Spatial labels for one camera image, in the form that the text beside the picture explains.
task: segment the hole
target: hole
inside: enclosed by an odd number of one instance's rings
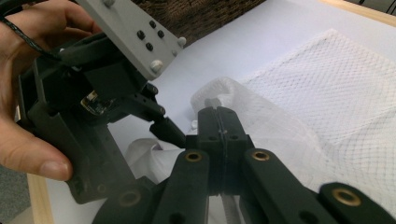
[[[333,189],[332,196],[340,203],[348,206],[361,205],[361,199],[349,189]]]
[[[270,159],[270,155],[261,151],[253,152],[252,156],[256,161],[268,161]]]
[[[174,213],[169,217],[170,224],[183,224],[186,222],[186,218],[180,213]]]
[[[140,202],[141,195],[137,190],[128,190],[123,192],[119,197],[121,207],[130,207]]]
[[[314,214],[312,214],[310,212],[306,212],[306,211],[303,211],[300,213],[300,220],[302,220],[306,224],[319,223],[318,218]]]
[[[195,162],[195,161],[200,161],[201,159],[202,159],[201,154],[196,153],[196,152],[191,152],[191,153],[186,155],[186,160],[187,161]]]

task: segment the fingernail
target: fingernail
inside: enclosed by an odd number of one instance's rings
[[[50,179],[66,180],[68,166],[64,162],[46,161],[41,165],[39,174]]]

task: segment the finger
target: finger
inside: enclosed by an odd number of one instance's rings
[[[70,179],[72,165],[57,148],[9,119],[0,119],[0,133],[0,164],[3,166],[56,180]]]
[[[81,6],[68,3],[68,7],[64,9],[68,27],[77,28],[93,34],[101,32],[96,22],[94,22],[91,16]]]
[[[87,37],[91,35],[91,33],[75,29],[75,28],[66,28],[64,32],[61,34],[57,35],[51,35],[49,36],[45,41],[47,45],[49,46],[50,49],[53,49],[55,47],[59,47],[62,44],[69,42],[71,40],[80,40],[84,37]]]

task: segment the human hand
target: human hand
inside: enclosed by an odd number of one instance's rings
[[[7,19],[43,49],[100,32],[80,6],[67,0],[49,0]],[[0,164],[16,171],[67,180],[72,175],[69,159],[14,122],[17,75],[37,56],[37,52],[0,22]]]

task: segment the wicker basket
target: wicker basket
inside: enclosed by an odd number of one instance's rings
[[[265,0],[133,0],[188,45],[238,18]]]

